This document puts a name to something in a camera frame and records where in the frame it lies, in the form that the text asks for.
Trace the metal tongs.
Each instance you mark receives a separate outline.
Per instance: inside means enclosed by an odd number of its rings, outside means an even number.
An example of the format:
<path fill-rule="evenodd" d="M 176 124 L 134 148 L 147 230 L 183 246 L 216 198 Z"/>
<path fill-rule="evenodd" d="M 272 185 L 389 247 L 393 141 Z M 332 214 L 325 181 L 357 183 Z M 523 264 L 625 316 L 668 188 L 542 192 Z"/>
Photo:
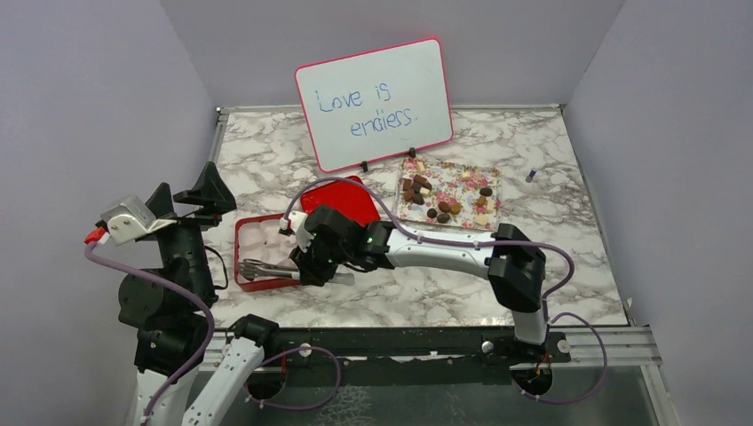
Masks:
<path fill-rule="evenodd" d="M 355 277 L 351 272 L 340 272 L 338 265 L 325 266 L 321 270 L 311 268 L 299 270 L 296 266 L 270 264 L 258 259 L 245 258 L 236 265 L 236 271 L 245 279 L 283 278 L 297 280 L 306 286 L 322 287 L 328 283 L 354 286 Z"/>

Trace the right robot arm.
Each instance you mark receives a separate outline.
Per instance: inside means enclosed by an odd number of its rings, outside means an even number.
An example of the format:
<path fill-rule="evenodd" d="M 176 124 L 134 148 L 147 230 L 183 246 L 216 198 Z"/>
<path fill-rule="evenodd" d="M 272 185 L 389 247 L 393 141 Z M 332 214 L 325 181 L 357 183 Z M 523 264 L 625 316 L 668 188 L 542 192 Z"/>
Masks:
<path fill-rule="evenodd" d="M 323 286 L 341 266 L 359 273 L 424 267 L 484 279 L 512 314 L 514 353 L 533 361 L 547 351 L 543 281 L 550 246 L 532 242 L 514 225 L 491 233 L 440 233 L 394 221 L 360 225 L 320 206 L 284 214 L 280 232 L 296 241 L 290 258 L 304 285 Z"/>

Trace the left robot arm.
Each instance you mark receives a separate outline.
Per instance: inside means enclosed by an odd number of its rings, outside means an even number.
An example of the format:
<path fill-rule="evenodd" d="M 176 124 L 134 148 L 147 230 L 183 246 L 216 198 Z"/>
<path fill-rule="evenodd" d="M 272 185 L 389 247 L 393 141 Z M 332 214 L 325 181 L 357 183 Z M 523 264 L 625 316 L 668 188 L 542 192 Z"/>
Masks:
<path fill-rule="evenodd" d="M 210 308 L 218 300 L 202 234 L 235 208 L 217 166 L 207 162 L 192 188 L 172 193 L 162 183 L 147 201 L 128 196 L 103 216 L 115 243 L 156 241 L 162 262 L 130 268 L 118 290 L 118 319 L 137 330 L 137 425 L 218 425 L 253 369 L 278 356 L 278 324 L 246 315 L 217 370 L 189 398 L 214 335 Z"/>

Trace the red chocolate box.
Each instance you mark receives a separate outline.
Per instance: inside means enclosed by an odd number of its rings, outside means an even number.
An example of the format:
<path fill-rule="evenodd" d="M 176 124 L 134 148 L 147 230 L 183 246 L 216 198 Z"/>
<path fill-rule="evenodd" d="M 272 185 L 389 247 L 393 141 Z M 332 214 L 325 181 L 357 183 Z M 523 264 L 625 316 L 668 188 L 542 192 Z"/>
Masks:
<path fill-rule="evenodd" d="M 245 217 L 234 226 L 234 281 L 246 293 L 288 288 L 298 285 L 297 279 L 266 277 L 245 278 L 241 272 L 242 260 L 253 259 L 272 265 L 289 265 L 288 256 L 294 242 L 278 234 L 282 213 Z"/>

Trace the red box lid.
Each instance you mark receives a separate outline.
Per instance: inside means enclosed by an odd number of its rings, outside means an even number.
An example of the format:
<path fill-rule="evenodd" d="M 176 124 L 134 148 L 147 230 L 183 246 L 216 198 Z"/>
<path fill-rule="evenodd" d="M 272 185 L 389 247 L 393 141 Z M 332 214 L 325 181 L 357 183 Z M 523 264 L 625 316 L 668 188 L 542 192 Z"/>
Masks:
<path fill-rule="evenodd" d="M 326 222 L 349 219 L 361 227 L 381 220 L 370 191 L 356 176 L 309 184 L 300 196 L 300 204 L 307 218 L 302 219 L 307 230 Z"/>

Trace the floral serving tray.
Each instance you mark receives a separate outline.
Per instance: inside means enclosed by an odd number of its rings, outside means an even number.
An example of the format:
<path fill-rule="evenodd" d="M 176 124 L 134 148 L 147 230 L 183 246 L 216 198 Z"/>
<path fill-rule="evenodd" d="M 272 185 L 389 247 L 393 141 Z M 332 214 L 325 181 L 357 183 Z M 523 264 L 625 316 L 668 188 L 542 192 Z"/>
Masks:
<path fill-rule="evenodd" d="M 502 215 L 502 183 L 501 171 L 491 167 L 407 158 L 400 165 L 397 200 L 393 203 L 392 213 L 402 221 L 492 231 Z M 496 212 L 493 214 L 487 214 L 486 207 L 475 205 L 483 187 L 493 190 L 493 194 L 487 197 L 495 203 Z M 424 205 L 412 202 L 415 193 L 423 195 Z M 448 212 L 450 220 L 446 224 L 438 223 L 437 217 L 426 216 L 428 209 L 436 209 L 438 215 L 442 214 L 438 208 L 442 201 L 449 206 L 462 205 L 458 215 Z M 487 215 L 486 226 L 475 223 L 474 218 L 479 214 Z"/>

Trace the black whiteboard stand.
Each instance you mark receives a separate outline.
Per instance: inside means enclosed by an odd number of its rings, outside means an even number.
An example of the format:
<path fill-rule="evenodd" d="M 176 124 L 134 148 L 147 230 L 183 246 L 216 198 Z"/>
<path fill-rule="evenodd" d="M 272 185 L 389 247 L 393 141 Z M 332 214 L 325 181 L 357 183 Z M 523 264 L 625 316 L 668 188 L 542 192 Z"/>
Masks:
<path fill-rule="evenodd" d="M 401 154 L 407 156 L 409 159 L 415 159 L 416 158 L 416 149 L 414 147 L 410 147 L 408 149 L 408 151 L 405 151 L 405 152 L 402 152 L 402 153 L 397 153 L 396 156 L 401 155 Z M 361 169 L 362 169 L 363 172 L 368 172 L 369 171 L 369 162 L 368 161 L 362 161 L 359 164 L 359 166 L 361 167 Z"/>

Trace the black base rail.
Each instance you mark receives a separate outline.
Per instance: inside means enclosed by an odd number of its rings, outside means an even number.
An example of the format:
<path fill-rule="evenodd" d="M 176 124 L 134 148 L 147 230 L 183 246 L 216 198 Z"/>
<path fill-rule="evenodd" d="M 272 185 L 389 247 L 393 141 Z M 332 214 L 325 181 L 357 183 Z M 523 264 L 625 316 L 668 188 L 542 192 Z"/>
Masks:
<path fill-rule="evenodd" d="M 526 349 L 511 327 L 284 327 L 271 353 L 296 353 L 258 368 L 253 384 L 325 387 L 509 385 L 514 375 L 569 362 L 565 334 Z"/>

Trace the white board pink frame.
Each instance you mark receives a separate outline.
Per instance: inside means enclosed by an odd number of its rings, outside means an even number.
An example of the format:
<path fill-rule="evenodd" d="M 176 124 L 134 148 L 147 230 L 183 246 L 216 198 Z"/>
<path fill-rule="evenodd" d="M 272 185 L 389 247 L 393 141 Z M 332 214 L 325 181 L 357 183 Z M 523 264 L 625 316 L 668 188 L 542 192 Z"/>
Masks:
<path fill-rule="evenodd" d="M 454 137 L 436 37 L 304 65 L 294 78 L 323 172 L 369 165 Z"/>

